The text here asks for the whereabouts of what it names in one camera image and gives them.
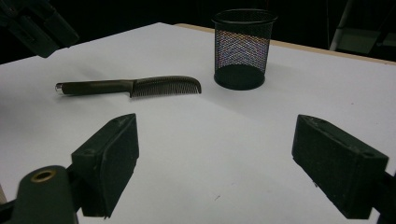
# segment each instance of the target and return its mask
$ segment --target black comb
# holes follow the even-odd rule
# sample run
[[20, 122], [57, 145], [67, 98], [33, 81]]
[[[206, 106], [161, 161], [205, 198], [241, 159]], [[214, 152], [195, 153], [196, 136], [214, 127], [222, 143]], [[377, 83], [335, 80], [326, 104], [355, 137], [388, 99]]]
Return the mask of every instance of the black comb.
[[130, 97], [195, 94], [201, 93], [200, 82], [193, 77], [147, 77], [87, 82], [58, 83], [55, 90], [60, 94], [89, 95], [127, 91]]

